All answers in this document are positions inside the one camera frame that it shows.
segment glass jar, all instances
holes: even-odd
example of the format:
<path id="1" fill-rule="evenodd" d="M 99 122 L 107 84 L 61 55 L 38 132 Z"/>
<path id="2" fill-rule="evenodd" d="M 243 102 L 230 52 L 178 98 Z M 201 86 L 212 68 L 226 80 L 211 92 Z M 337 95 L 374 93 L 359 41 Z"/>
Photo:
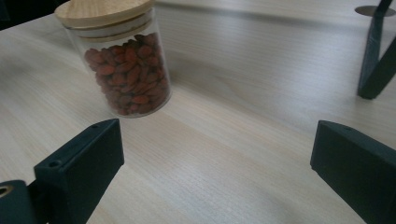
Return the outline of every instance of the glass jar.
<path id="1" fill-rule="evenodd" d="M 84 18 L 70 25 L 55 11 L 109 108 L 125 118 L 153 113 L 171 95 L 155 10 L 148 4 L 137 12 L 110 13 L 115 20 L 107 12 L 103 20 L 96 16 L 93 21 Z"/>

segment wooden table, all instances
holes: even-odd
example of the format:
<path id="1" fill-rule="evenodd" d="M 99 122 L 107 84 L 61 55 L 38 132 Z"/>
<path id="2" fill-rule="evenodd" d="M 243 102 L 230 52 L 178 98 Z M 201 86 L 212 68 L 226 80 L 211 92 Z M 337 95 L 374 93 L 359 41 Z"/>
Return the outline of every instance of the wooden table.
<path id="1" fill-rule="evenodd" d="M 89 223 L 363 223 L 309 162 L 320 119 L 396 147 L 396 82 L 356 94 L 370 18 L 354 8 L 376 3 L 233 2 L 156 6 L 173 95 L 120 119 L 125 165 Z M 54 16 L 0 32 L 0 182 L 32 182 L 112 118 Z"/>

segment screw hole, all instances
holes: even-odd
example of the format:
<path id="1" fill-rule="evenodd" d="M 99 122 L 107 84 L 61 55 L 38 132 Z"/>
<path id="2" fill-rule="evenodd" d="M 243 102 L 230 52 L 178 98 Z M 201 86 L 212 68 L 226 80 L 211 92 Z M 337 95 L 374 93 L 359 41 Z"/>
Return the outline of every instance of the screw hole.
<path id="1" fill-rule="evenodd" d="M 58 167 L 60 165 L 61 165 L 60 161 L 52 161 L 52 162 L 49 163 L 49 167 L 50 168 L 56 168 L 56 167 Z"/>
<path id="2" fill-rule="evenodd" d="M 5 186 L 0 187 L 0 198 L 8 195 L 13 189 L 14 189 L 14 187 L 12 187 L 10 185 L 5 185 Z"/>

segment bamboo lid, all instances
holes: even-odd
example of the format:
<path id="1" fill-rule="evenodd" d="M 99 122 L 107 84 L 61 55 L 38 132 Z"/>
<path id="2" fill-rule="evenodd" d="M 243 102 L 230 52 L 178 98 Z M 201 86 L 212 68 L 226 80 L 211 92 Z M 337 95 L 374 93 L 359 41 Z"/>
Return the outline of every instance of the bamboo lid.
<path id="1" fill-rule="evenodd" d="M 90 29 L 127 21 L 151 9 L 154 0 L 71 0 L 55 9 L 66 27 Z"/>

